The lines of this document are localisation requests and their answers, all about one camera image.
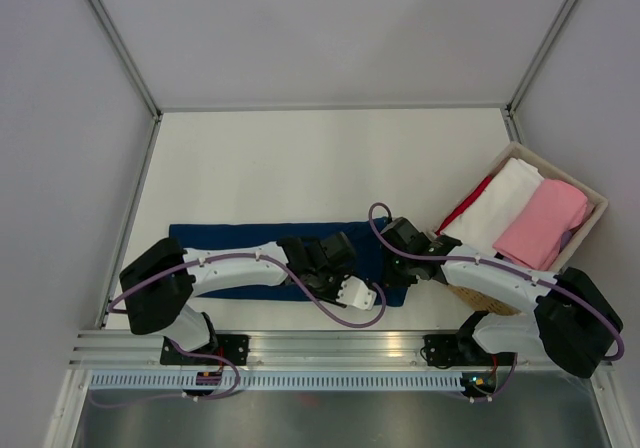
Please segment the blue t shirt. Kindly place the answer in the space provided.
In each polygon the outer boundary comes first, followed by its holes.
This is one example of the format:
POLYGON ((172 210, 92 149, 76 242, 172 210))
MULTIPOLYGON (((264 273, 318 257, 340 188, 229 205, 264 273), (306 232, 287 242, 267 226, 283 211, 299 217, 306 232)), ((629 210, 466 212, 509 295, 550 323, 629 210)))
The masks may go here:
MULTIPOLYGON (((408 285, 385 281, 388 263, 383 248, 366 221, 334 223, 279 223, 279 224, 171 224, 168 235, 178 240, 183 248, 198 250, 232 250, 249 248, 286 237, 324 239, 343 232, 357 253, 356 273, 361 278, 377 283, 384 291, 388 307, 404 305, 408 285)), ((276 289, 263 285, 249 285, 214 291, 204 298, 231 300, 260 300, 309 302, 295 285, 276 289)))

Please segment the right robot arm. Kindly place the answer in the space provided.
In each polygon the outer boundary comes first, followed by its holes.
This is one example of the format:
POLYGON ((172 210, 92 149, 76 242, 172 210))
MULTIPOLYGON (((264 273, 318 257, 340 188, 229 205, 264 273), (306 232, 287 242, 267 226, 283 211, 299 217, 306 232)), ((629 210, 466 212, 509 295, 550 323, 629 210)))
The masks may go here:
POLYGON ((511 352, 589 378, 602 362, 624 353, 621 318, 579 269, 518 267, 447 235, 430 239, 403 217, 379 237, 403 274, 469 289, 515 309, 511 316, 478 310, 461 326, 456 349, 469 363, 511 352))

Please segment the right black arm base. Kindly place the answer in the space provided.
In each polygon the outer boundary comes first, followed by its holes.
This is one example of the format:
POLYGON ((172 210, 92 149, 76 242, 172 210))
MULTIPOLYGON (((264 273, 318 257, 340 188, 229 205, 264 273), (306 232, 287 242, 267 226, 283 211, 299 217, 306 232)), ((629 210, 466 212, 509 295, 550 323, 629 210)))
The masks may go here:
POLYGON ((452 367, 498 367, 510 366, 515 355, 509 352, 490 354, 471 337, 453 333, 436 333, 423 336, 420 350, 428 366, 440 369, 452 367))

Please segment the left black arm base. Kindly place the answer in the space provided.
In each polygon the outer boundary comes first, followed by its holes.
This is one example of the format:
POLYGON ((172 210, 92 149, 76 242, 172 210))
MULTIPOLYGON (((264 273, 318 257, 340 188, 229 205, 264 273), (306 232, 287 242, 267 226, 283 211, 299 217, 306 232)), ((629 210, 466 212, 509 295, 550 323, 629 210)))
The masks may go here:
MULTIPOLYGON (((207 354, 223 357, 236 366, 245 366, 250 352, 250 337, 243 334, 220 334, 217 336, 217 345, 207 345, 195 351, 195 354, 207 354)), ((168 338, 163 339, 160 355, 162 366, 219 366, 217 359, 187 356, 180 353, 168 338)))

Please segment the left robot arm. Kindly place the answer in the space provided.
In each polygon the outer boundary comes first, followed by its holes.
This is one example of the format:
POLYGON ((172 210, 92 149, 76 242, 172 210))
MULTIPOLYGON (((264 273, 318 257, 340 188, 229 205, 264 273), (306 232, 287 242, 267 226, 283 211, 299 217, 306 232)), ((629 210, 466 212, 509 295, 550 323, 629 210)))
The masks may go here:
POLYGON ((189 307, 190 299, 224 289, 301 282, 318 300, 367 310, 375 296, 353 273, 354 262, 355 250, 342 232, 323 240, 287 237, 217 251, 184 248, 168 237, 130 263, 120 285, 133 334, 160 333, 195 363, 206 364, 216 357, 218 340, 207 315, 189 307))

